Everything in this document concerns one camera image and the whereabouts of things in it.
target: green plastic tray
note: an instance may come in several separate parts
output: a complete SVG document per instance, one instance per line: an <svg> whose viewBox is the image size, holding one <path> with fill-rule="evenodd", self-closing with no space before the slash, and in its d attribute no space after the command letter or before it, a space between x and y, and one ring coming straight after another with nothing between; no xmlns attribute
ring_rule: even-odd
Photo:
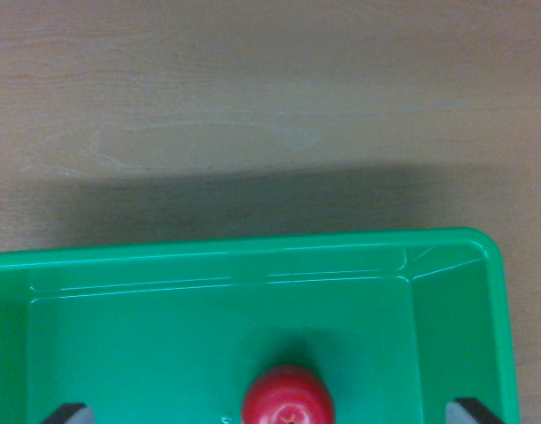
<svg viewBox="0 0 541 424"><path fill-rule="evenodd" d="M320 374L339 424L440 424L458 397L519 423L500 253L473 230L0 254L0 423L85 402L238 424L282 362Z"/></svg>

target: wooden table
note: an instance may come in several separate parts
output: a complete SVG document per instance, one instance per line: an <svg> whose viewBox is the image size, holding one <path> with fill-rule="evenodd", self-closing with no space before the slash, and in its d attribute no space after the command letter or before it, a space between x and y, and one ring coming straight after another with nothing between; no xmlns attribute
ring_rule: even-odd
<svg viewBox="0 0 541 424"><path fill-rule="evenodd" d="M541 423L539 1L0 2L0 251L462 225Z"/></svg>

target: wood grain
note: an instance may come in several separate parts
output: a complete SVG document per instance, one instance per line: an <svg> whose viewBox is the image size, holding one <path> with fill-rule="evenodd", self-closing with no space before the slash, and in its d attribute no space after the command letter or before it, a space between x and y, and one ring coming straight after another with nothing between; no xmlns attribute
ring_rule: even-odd
<svg viewBox="0 0 541 424"><path fill-rule="evenodd" d="M0 2L0 251L468 225L541 423L541 2Z"/></svg>

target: table surface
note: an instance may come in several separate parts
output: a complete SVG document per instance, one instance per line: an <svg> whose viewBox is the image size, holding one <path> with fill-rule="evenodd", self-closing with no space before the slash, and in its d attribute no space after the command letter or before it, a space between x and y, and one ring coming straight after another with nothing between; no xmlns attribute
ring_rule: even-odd
<svg viewBox="0 0 541 424"><path fill-rule="evenodd" d="M541 2L0 2L0 251L443 226L541 423Z"/></svg>

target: red apple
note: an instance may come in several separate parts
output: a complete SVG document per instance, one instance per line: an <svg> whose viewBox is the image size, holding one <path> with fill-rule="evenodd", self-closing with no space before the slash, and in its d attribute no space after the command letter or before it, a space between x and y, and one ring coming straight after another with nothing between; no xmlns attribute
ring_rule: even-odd
<svg viewBox="0 0 541 424"><path fill-rule="evenodd" d="M244 395L242 424L334 424L329 390L298 365L272 367Z"/></svg>

